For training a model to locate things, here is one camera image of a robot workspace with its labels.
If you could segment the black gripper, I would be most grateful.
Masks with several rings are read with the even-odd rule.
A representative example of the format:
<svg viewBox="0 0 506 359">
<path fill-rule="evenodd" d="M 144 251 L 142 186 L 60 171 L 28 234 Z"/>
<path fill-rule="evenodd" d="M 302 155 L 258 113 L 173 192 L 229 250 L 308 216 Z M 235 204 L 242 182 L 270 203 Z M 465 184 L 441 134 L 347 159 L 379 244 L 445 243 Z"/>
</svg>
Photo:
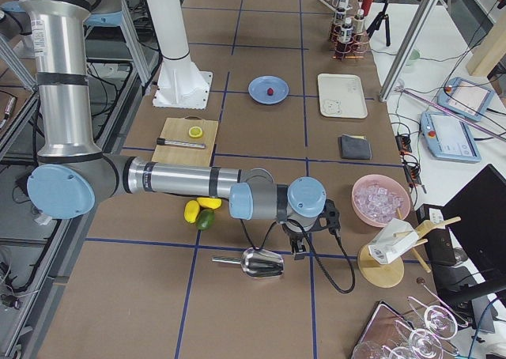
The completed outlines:
<svg viewBox="0 0 506 359">
<path fill-rule="evenodd" d="M 325 201 L 323 211 L 317 217 L 307 218 L 297 213 L 290 215 L 282 229 L 289 237 L 293 258 L 304 259 L 307 256 L 304 239 L 313 232 L 327 230 L 341 243 L 339 218 L 340 213 L 331 199 Z"/>
</svg>

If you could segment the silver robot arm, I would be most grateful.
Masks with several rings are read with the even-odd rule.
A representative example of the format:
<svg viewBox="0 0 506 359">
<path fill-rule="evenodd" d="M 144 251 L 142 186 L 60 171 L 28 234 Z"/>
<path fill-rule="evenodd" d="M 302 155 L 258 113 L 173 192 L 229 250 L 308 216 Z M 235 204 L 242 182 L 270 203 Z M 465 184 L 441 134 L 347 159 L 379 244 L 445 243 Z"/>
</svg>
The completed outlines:
<svg viewBox="0 0 506 359">
<path fill-rule="evenodd" d="M 31 21 L 45 137 L 27 188 L 43 213 L 72 219 L 105 199 L 144 191 L 225 199 L 236 219 L 280 225 L 297 258 L 313 250 L 311 232 L 338 233 L 338 211 L 317 179 L 283 185 L 264 169 L 182 166 L 104 153 L 93 139 L 83 26 L 93 12 L 109 11 L 121 0 L 18 1 Z"/>
</svg>

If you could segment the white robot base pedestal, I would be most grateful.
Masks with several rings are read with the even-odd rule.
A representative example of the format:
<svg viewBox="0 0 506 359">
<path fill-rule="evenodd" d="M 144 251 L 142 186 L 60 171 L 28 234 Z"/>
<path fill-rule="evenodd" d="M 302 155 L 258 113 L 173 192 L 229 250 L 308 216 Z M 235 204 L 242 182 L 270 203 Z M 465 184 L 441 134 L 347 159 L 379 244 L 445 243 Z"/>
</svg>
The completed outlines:
<svg viewBox="0 0 506 359">
<path fill-rule="evenodd" d="M 191 58 L 180 0 L 147 0 L 162 63 L 153 105 L 159 108 L 206 108 L 213 74 Z"/>
</svg>

